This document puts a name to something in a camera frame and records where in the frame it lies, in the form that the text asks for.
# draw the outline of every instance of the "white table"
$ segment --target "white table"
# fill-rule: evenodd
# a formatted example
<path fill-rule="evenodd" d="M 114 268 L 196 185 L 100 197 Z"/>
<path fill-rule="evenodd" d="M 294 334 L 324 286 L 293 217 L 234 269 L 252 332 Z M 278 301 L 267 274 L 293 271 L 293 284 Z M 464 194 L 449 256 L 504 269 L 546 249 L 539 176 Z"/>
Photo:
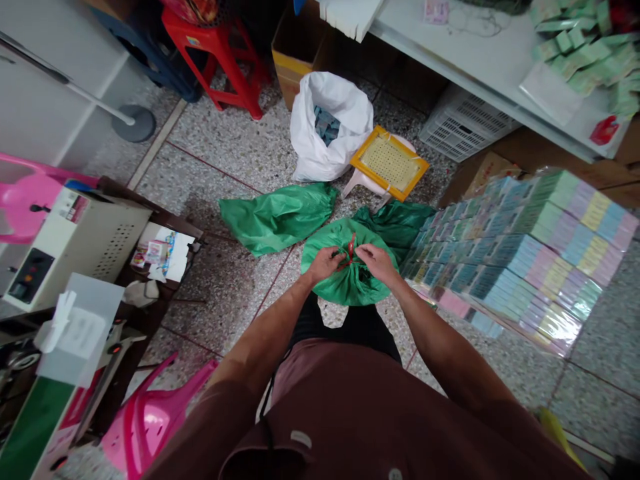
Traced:
<path fill-rule="evenodd" d="M 560 126 L 543 112 L 518 86 L 533 66 L 531 50 L 543 39 L 533 31 L 526 13 L 519 17 L 497 14 L 504 26 L 495 36 L 487 22 L 474 17 L 486 9 L 449 0 L 449 25 L 423 22 L 423 0 L 385 0 L 369 29 L 398 50 L 406 53 L 440 75 L 460 85 L 482 100 L 502 110 L 518 122 L 561 146 L 582 160 L 592 163 L 602 157 L 613 158 L 628 128 L 620 126 L 606 145 L 589 140 L 596 124 L 610 114 L 608 94 L 596 89 L 573 120 Z M 460 30 L 468 19 L 467 29 Z"/>

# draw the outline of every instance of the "white machine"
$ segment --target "white machine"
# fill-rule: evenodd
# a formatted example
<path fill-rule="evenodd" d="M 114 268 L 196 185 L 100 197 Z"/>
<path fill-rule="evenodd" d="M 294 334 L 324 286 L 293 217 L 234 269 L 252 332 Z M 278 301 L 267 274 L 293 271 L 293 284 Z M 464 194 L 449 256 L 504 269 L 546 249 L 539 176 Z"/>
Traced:
<path fill-rule="evenodd" d="M 149 216 L 136 202 L 62 188 L 4 300 L 26 312 L 53 307 L 73 272 L 114 282 Z"/>

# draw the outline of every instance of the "red string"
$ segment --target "red string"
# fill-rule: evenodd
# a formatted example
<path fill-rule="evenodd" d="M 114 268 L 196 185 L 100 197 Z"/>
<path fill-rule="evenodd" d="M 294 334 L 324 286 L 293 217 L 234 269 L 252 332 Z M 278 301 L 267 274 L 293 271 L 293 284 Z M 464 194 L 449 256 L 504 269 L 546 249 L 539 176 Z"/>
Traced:
<path fill-rule="evenodd" d="M 346 262 L 346 263 L 344 263 L 344 264 L 342 264 L 342 265 L 340 266 L 340 268 L 338 268 L 338 270 L 337 270 L 337 271 L 340 271 L 340 270 L 342 270 L 343 268 L 348 267 L 348 266 L 349 266 L 350 264 L 352 264 L 352 263 L 362 263 L 362 262 L 360 262 L 360 261 L 358 261 L 358 260 L 354 260 L 354 259 L 353 259 L 353 250 L 354 250 L 354 248 L 353 248 L 353 247 L 354 247 L 354 244 L 355 244 L 355 232 L 353 232 L 353 236 L 351 237 L 351 241 L 349 242 L 349 244 L 348 244 L 348 246 L 347 246 L 347 256 L 348 256 L 348 258 L 349 258 L 349 261 L 348 261 L 348 262 Z"/>

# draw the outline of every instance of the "pink chair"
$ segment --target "pink chair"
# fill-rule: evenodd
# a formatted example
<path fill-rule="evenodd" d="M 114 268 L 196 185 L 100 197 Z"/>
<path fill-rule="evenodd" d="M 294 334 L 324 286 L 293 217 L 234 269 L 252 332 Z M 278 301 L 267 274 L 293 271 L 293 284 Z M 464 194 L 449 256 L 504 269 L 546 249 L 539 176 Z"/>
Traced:
<path fill-rule="evenodd" d="M 0 161 L 23 165 L 33 173 L 16 183 L 0 183 L 0 209 L 13 233 L 0 235 L 0 242 L 31 243 L 67 180 L 78 180 L 96 188 L 98 179 L 42 163 L 0 153 Z"/>
<path fill-rule="evenodd" d="M 175 352 L 142 382 L 120 407 L 101 444 L 107 458 L 127 480 L 138 480 L 169 439 L 185 422 L 185 411 L 193 396 L 204 386 L 218 366 L 208 362 L 177 390 L 148 391 L 152 382 L 178 356 Z"/>

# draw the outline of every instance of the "brown shirt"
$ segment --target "brown shirt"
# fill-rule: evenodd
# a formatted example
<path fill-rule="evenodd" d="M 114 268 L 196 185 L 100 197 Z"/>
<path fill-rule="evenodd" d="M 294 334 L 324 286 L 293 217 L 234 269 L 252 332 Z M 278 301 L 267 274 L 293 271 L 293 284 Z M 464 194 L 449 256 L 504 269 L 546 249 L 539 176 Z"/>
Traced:
<path fill-rule="evenodd" d="M 469 412 L 358 345 L 306 340 L 278 370 L 267 430 L 257 398 L 214 385 L 145 478 L 590 478 L 520 405 Z"/>

